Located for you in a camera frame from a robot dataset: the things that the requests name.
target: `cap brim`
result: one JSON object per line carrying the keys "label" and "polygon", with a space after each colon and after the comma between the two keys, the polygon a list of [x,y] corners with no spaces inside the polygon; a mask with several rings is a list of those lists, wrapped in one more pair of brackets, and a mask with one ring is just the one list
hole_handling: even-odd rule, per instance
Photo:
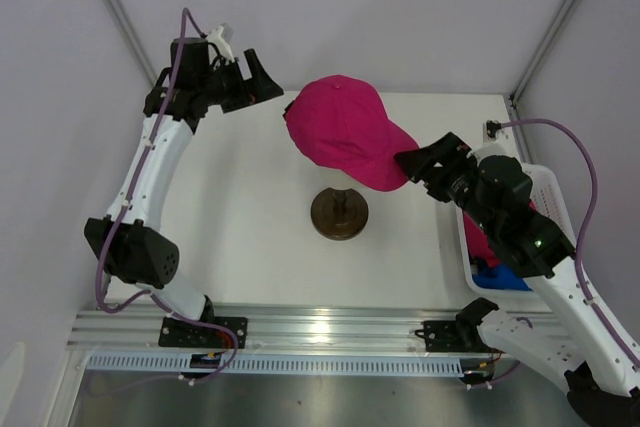
{"label": "cap brim", "polygon": [[418,144],[409,134],[393,122],[389,121],[389,124],[391,142],[383,155],[372,162],[342,169],[361,184],[380,192],[391,192],[407,183],[409,179],[393,160],[393,156],[398,152],[418,148]]}

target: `white plastic basket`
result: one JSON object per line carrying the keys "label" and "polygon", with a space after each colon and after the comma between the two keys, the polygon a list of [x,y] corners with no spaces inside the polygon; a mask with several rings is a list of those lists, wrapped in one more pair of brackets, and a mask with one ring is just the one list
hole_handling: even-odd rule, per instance
{"label": "white plastic basket", "polygon": [[[560,226],[565,235],[575,245],[576,238],[569,220],[569,213],[564,204],[558,179],[555,174],[541,165],[522,164],[522,170],[533,180],[533,189],[531,190],[531,200],[536,206],[538,212],[546,215],[556,224]],[[460,235],[460,245],[462,247],[462,263],[464,268],[464,276],[471,289],[484,297],[501,297],[510,299],[528,299],[535,298],[537,294],[531,291],[520,290],[497,290],[483,289],[476,285],[473,281],[471,264],[469,263],[469,253],[467,250],[467,238],[464,232],[464,222],[462,218],[462,210],[456,209],[458,220],[458,233]]]}

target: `hat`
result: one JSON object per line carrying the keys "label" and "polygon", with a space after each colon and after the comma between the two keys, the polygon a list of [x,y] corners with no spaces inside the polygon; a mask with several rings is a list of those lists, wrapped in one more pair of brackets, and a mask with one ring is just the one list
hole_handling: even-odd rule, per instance
{"label": "hat", "polygon": [[300,152],[319,166],[340,169],[382,192],[408,180],[393,156],[418,144],[389,120],[376,90],[362,80],[332,75],[311,82],[285,120]]}

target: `red object in basket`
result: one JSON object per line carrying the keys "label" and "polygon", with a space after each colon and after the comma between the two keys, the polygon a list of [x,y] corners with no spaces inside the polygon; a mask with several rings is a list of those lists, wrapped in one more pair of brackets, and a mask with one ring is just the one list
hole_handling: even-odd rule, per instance
{"label": "red object in basket", "polygon": [[[533,202],[529,202],[529,206],[535,210],[536,206]],[[493,250],[489,248],[489,239],[480,230],[476,224],[473,223],[467,214],[463,214],[464,218],[464,234],[467,238],[467,250],[472,257],[480,257],[487,262],[489,267],[497,267],[503,262],[496,257]]]}

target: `blue cloth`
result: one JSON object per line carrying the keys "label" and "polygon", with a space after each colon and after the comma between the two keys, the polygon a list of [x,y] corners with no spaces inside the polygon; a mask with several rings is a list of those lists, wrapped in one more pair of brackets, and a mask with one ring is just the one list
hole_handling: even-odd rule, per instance
{"label": "blue cloth", "polygon": [[513,273],[506,264],[490,268],[484,261],[477,262],[478,273],[473,275],[473,281],[483,289],[496,290],[531,290],[524,280]]}

